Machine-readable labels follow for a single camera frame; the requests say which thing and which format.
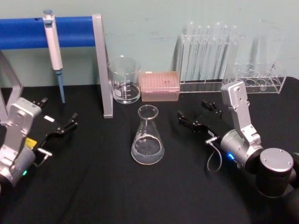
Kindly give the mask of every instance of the gray cable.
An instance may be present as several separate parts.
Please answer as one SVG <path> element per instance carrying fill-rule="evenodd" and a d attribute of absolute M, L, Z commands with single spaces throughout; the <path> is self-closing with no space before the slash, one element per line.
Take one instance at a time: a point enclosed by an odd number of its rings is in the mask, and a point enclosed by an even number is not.
<path fill-rule="evenodd" d="M 219 149 L 217 149 L 214 144 L 212 142 L 209 142 L 208 143 L 210 146 L 212 146 L 214 148 L 215 151 L 213 151 L 213 153 L 210 155 L 209 159 L 207 160 L 207 163 L 206 163 L 206 168 L 208 171 L 210 171 L 211 173 L 216 173 L 220 170 L 221 166 L 222 166 L 222 156 L 221 156 L 221 153 L 219 151 Z M 219 167 L 216 169 L 216 170 L 210 170 L 210 166 L 209 166 L 209 163 L 210 163 L 210 160 L 212 158 L 212 156 L 214 155 L 214 153 L 217 152 L 218 155 L 219 155 L 219 159 L 220 159 L 220 163 L 219 163 Z"/>

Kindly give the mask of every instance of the pipette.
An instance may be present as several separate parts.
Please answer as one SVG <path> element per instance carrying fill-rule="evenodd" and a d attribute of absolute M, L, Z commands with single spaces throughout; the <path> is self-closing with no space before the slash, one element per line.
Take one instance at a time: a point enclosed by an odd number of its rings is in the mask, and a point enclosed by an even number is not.
<path fill-rule="evenodd" d="M 47 9 L 43 11 L 44 14 L 46 14 L 43 17 L 43 25 L 45 28 L 45 33 L 47 37 L 47 43 L 49 47 L 51 62 L 52 62 L 52 68 L 57 74 L 58 78 L 58 84 L 60 89 L 60 95 L 62 103 L 65 104 L 65 98 L 64 98 L 64 86 L 63 86 L 63 78 L 62 78 L 62 59 L 60 54 L 60 47 L 59 47 L 59 41 L 58 41 L 58 35 L 57 35 L 57 29 L 56 29 L 56 22 L 55 22 L 55 16 L 52 14 L 52 10 Z"/>

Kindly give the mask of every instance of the black tablecloth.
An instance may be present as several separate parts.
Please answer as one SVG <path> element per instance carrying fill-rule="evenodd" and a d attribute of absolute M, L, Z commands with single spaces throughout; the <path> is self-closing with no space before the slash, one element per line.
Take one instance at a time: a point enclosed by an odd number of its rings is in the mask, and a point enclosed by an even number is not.
<path fill-rule="evenodd" d="M 100 87 L 66 86 L 62 106 L 57 87 L 25 88 L 23 97 L 48 97 L 43 112 L 64 123 L 79 114 L 79 126 L 45 146 L 54 156 L 31 167 L 18 185 L 0 197 L 5 224 L 246 224 L 284 220 L 274 200 L 261 196 L 253 178 L 224 159 L 220 172 L 206 173 L 212 149 L 204 137 L 178 125 L 177 110 L 195 117 L 203 99 L 231 115 L 220 93 L 181 94 L 178 102 L 153 102 L 165 154 L 152 166 L 130 155 L 139 125 L 138 108 L 114 102 L 114 118 L 104 119 Z M 287 78 L 280 94 L 250 94 L 252 124 L 264 148 L 289 152 L 299 145 L 299 81 Z M 212 165 L 217 166 L 217 159 Z"/>

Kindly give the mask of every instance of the wall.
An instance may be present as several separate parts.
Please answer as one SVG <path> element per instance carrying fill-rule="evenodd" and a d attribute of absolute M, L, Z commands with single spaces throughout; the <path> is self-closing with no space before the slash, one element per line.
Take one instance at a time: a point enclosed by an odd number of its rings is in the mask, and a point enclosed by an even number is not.
<path fill-rule="evenodd" d="M 153 71 L 170 69 L 177 36 L 188 21 L 234 24 L 248 35 L 265 25 L 271 38 L 268 61 L 278 59 L 289 76 L 299 78 L 296 0 L 2 0 L 0 18 L 42 17 L 46 8 L 56 16 L 101 13 L 109 58 L 130 56 L 142 64 L 142 70 Z M 47 49 L 4 53 L 25 86 L 57 84 Z M 94 48 L 62 49 L 64 84 L 97 83 L 94 57 Z M 1 85 L 8 85 L 7 81 L 2 79 Z"/>

